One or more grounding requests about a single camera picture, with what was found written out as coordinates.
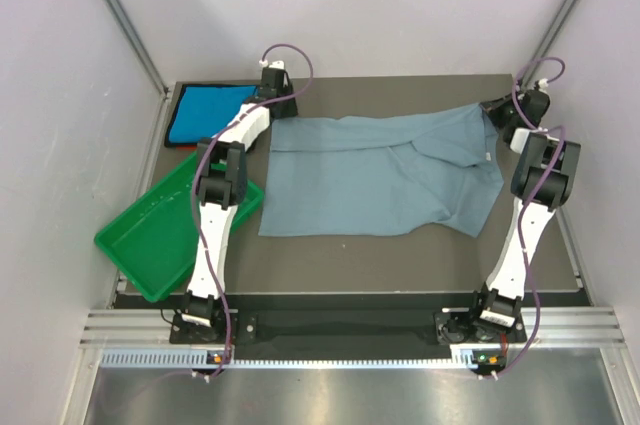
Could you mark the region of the light blue t-shirt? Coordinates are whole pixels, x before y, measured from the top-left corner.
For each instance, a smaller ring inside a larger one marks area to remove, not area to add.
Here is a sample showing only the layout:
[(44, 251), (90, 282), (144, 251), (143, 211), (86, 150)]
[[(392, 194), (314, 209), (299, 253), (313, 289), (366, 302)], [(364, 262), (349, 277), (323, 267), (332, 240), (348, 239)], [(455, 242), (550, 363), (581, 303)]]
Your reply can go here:
[(271, 131), (265, 237), (482, 231), (503, 187), (480, 106), (367, 118), (291, 118)]

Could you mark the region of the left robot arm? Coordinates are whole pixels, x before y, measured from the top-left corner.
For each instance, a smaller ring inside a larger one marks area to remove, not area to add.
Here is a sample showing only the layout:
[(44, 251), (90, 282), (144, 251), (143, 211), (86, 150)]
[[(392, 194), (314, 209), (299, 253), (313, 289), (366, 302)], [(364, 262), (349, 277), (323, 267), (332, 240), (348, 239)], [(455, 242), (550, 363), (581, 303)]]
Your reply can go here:
[(298, 113), (285, 63), (263, 60), (254, 95), (220, 132), (198, 144), (192, 210), (198, 245), (182, 319), (205, 341), (226, 332), (224, 266), (232, 223), (248, 190), (247, 152), (273, 121)]

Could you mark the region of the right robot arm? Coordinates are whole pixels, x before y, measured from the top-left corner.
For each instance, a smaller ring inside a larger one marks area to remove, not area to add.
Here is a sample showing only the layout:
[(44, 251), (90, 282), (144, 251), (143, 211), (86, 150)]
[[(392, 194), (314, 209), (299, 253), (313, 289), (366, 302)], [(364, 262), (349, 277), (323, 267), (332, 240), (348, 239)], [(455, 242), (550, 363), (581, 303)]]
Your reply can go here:
[(514, 201), (506, 240), (466, 317), (469, 333), (481, 341), (516, 326), (527, 266), (546, 226), (573, 189), (581, 145), (555, 138), (540, 127), (549, 106), (549, 95), (539, 87), (481, 104), (504, 142), (519, 155), (510, 184)]

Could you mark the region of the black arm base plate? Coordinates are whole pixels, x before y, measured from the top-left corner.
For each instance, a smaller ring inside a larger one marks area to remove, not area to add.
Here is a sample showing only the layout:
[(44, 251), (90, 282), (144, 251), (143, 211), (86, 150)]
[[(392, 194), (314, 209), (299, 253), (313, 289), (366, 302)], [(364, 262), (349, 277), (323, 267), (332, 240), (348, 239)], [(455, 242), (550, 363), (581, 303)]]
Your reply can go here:
[(506, 331), (481, 329), (465, 310), (249, 310), (231, 314), (234, 344), (257, 344), (280, 337), (391, 337), (416, 338), (426, 344), (462, 344), (478, 341), (522, 343), (526, 332), (521, 320)]

